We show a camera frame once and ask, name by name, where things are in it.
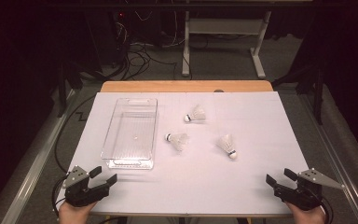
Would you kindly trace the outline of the person's right hand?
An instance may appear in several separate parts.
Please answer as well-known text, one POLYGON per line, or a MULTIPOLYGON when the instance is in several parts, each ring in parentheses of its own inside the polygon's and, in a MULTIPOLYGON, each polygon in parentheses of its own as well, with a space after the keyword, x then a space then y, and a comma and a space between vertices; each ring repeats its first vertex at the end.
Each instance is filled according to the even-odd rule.
POLYGON ((296 224, 324 224, 326 221, 326 214, 321 207, 303 211, 291 203, 285 203, 293 214, 296 224))

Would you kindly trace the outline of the wooden table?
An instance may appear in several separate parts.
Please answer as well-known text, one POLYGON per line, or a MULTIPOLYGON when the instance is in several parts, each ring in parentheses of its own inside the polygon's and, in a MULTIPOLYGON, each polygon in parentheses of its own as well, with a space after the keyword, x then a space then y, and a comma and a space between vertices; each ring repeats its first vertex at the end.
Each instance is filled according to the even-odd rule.
POLYGON ((266 80, 106 81, 101 92, 257 92, 273 91, 266 80))

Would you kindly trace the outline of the white plastic shuttlecock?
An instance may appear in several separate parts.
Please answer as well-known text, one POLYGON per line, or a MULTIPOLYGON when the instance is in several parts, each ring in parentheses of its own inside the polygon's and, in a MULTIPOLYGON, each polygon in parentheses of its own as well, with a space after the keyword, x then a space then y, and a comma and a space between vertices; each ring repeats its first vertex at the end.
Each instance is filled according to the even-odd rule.
POLYGON ((175 150, 183 151, 186 148, 188 135, 186 133, 167 133, 165 140, 169 142, 175 150))
POLYGON ((237 158, 237 151, 234 148, 232 137, 230 134, 226 134, 220 137, 216 143, 222 150, 224 150, 227 155, 235 160, 237 158))
POLYGON ((196 105, 189 113, 184 116, 185 122, 206 120, 204 109, 200 105, 196 105))

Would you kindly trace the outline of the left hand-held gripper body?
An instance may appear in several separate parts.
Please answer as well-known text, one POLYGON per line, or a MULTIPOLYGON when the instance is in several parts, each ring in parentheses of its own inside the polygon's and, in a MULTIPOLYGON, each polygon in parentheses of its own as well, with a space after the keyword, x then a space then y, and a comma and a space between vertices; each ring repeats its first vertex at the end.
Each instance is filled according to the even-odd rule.
POLYGON ((65 200, 75 207, 82 207, 100 201, 109 195, 108 188, 89 187, 89 172, 76 165, 62 184, 65 200))

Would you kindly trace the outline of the aluminium floor rail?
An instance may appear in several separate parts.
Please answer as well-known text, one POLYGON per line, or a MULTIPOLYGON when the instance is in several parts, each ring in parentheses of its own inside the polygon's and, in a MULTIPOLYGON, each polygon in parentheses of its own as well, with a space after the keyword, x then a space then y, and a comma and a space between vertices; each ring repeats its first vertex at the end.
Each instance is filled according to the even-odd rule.
POLYGON ((20 220, 77 96, 78 91, 67 92, 67 107, 60 117, 59 94, 57 91, 52 94, 55 103, 52 111, 0 193, 0 224, 16 224, 20 220))
POLYGON ((347 121, 342 117, 333 98, 323 99, 322 123, 313 115, 313 103, 307 95, 299 95, 313 126, 322 140, 324 155, 337 179, 343 183, 345 200, 358 223, 358 143, 347 121))

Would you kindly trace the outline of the dark equipment box red light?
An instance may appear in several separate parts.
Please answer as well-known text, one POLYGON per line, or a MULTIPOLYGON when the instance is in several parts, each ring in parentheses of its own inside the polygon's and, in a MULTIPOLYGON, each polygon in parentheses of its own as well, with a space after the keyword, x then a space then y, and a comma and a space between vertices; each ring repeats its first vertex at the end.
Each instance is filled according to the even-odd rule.
POLYGON ((127 30, 114 11, 86 14, 94 48, 101 65, 122 63, 127 52, 127 30))

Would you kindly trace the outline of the white table cover board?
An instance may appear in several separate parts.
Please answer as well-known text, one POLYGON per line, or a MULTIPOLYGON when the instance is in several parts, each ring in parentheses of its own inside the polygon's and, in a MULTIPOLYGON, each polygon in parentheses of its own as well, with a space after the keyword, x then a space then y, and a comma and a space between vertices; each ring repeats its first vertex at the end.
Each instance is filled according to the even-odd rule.
POLYGON ((112 170, 101 159, 104 137, 119 99, 100 93, 72 159, 85 170, 102 166, 91 179, 99 185, 117 174, 109 196, 93 209, 99 215, 119 216, 228 216, 287 217, 290 212, 274 196, 266 175, 290 188, 295 182, 285 168, 298 173, 307 162, 282 100, 276 91, 231 93, 156 93, 158 128, 154 166, 150 170, 112 170), (185 122, 196 105, 206 120, 185 122), (183 151, 165 140, 167 133, 186 133, 183 151), (232 160, 216 143, 230 134, 237 151, 232 160))

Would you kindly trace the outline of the white metal desk frame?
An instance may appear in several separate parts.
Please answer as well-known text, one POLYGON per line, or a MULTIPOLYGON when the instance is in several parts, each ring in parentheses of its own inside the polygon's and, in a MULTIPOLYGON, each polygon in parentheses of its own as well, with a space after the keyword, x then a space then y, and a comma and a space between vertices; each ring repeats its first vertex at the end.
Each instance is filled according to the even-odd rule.
POLYGON ((266 74, 259 57, 265 33, 269 26, 271 12, 267 11, 263 19, 195 19, 189 12, 185 16, 185 35, 183 50, 182 75, 190 75, 190 49, 189 38, 191 34, 200 35, 256 35, 257 42, 254 48, 250 48, 255 71, 260 79, 265 79, 266 74))

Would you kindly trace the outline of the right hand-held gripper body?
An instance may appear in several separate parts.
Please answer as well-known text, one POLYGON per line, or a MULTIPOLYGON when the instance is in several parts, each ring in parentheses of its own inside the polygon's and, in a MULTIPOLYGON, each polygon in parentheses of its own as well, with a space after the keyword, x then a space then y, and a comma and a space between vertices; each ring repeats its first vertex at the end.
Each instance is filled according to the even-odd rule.
POLYGON ((323 204, 323 186, 334 189, 345 189, 343 184, 311 168, 307 171, 296 173, 298 180, 296 188, 291 189, 277 182, 273 188, 275 197, 283 202, 291 203, 303 211, 309 211, 323 204))

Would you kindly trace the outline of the person's left hand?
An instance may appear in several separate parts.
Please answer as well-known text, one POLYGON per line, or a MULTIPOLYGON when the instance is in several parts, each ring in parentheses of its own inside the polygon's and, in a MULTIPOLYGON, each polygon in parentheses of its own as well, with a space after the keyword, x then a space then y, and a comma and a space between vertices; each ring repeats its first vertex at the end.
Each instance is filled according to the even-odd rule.
POLYGON ((64 202, 59 208, 59 224, 87 224, 90 211, 96 204, 75 207, 64 202))

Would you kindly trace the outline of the clear plastic tray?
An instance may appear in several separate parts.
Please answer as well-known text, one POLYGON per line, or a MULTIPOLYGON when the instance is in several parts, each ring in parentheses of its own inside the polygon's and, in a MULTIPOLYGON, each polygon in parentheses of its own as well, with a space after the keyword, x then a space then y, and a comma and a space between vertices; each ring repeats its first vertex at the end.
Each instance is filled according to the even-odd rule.
POLYGON ((152 169, 157 122, 157 99, 117 99, 101 159, 110 169, 152 169))

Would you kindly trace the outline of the black metal stand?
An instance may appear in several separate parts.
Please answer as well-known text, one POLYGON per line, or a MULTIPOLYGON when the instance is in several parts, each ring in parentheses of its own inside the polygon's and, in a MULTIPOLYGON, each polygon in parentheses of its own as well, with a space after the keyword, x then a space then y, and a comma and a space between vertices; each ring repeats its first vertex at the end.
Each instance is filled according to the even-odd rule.
POLYGON ((75 62, 62 62, 58 68, 59 118, 63 116, 67 107, 66 84, 74 90, 81 90, 83 87, 78 65, 75 62))
POLYGON ((323 87, 324 73, 317 63, 304 65, 301 68, 291 69, 289 73, 283 77, 274 80, 271 85, 273 88, 283 83, 296 82, 295 90, 298 94, 313 94, 312 114, 316 121, 322 125, 322 103, 323 103, 323 87))

